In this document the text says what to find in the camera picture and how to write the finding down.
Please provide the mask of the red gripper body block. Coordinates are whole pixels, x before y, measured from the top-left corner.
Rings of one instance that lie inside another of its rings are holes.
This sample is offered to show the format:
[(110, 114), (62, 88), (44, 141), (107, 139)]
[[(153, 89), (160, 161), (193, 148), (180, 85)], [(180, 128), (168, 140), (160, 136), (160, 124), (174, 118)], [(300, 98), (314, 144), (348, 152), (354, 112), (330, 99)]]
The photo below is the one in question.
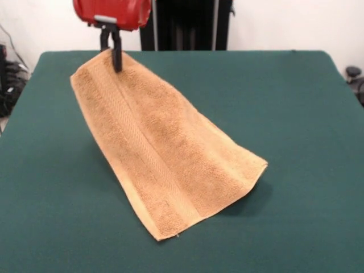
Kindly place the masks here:
[(120, 30), (144, 27), (150, 17), (150, 0), (73, 0), (77, 16), (88, 25), (113, 24)]

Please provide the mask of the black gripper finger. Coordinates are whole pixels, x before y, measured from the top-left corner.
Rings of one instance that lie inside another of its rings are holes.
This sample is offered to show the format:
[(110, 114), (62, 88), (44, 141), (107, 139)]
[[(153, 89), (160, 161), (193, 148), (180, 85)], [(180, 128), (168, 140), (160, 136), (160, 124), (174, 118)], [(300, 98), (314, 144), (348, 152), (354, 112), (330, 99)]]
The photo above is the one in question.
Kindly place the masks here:
[(119, 34), (119, 29), (115, 28), (111, 31), (111, 37), (114, 43), (112, 49), (113, 67), (115, 72), (122, 71), (122, 42)]
[(109, 35), (110, 29), (108, 27), (102, 27), (100, 33), (100, 51), (109, 49)]

